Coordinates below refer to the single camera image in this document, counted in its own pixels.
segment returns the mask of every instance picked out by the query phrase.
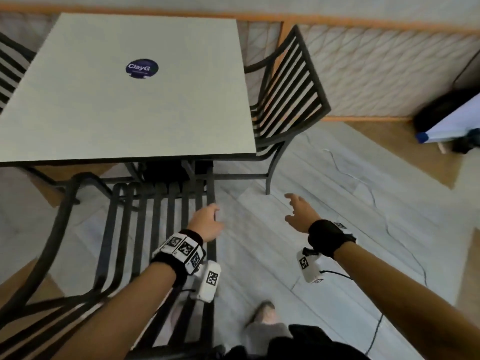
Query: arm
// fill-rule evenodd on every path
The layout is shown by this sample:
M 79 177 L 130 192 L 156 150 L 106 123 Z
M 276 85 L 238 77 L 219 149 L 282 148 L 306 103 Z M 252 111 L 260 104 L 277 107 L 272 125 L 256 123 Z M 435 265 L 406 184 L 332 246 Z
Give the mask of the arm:
M 223 224 L 214 220 L 214 203 L 195 212 L 188 229 L 204 242 L 216 238 Z M 80 328 L 57 352 L 54 360 L 123 359 L 175 282 L 173 269 L 150 264 Z
M 297 195 L 285 195 L 293 216 L 285 220 L 308 233 L 321 220 Z M 322 237 L 310 237 L 309 242 Z M 480 330 L 434 292 L 353 242 L 341 244 L 333 258 L 395 328 L 427 359 L 478 359 Z

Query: foot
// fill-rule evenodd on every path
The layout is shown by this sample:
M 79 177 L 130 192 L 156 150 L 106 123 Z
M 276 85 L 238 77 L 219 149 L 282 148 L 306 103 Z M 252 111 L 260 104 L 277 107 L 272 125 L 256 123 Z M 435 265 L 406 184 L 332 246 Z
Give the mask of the foot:
M 280 322 L 275 306 L 269 300 L 263 301 L 253 315 L 252 322 L 274 325 Z

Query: person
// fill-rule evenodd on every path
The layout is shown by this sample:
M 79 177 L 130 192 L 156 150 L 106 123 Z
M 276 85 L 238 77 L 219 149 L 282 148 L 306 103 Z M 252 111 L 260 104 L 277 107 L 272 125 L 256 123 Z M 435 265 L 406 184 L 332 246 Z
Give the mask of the person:
M 309 234 L 317 252 L 331 256 L 372 300 L 384 316 L 426 359 L 480 359 L 480 330 L 434 292 L 399 272 L 355 243 L 351 235 L 323 220 L 302 197 L 285 194 L 293 214 L 285 221 Z M 186 235 L 214 240 L 224 224 L 215 221 L 216 204 L 195 212 Z M 123 359 L 172 286 L 186 273 L 170 259 L 152 263 L 104 305 L 53 357 L 60 359 Z M 290 325 L 278 318 L 271 302 L 261 304 L 245 329 L 245 346 L 236 346 L 226 360 L 366 359 L 350 345 L 332 341 L 320 328 Z

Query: hand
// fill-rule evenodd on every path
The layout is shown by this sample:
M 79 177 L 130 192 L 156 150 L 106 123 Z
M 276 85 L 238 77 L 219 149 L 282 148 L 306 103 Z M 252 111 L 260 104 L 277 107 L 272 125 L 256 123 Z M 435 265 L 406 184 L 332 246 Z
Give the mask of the hand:
M 308 234 L 310 226 L 322 218 L 302 197 L 293 193 L 286 193 L 285 198 L 290 200 L 290 206 L 293 207 L 293 216 L 285 216 L 285 221 L 297 231 Z
M 193 214 L 187 229 L 195 231 L 201 236 L 204 242 L 210 242 L 215 239 L 224 228 L 224 224 L 215 221 L 215 212 L 220 207 L 216 203 L 211 203 Z

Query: wristband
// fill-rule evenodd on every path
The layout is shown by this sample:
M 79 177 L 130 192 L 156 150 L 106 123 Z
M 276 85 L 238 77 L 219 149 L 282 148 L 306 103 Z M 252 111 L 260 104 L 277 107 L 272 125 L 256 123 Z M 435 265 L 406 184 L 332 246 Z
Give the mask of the wristband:
M 151 263 L 165 263 L 177 275 L 174 287 L 183 286 L 188 275 L 198 270 L 205 257 L 202 237 L 192 230 L 181 230 L 170 236 L 152 253 Z
M 318 220 L 311 224 L 308 229 L 308 243 L 312 248 L 334 259 L 335 250 L 346 242 L 357 242 L 355 236 L 339 222 Z

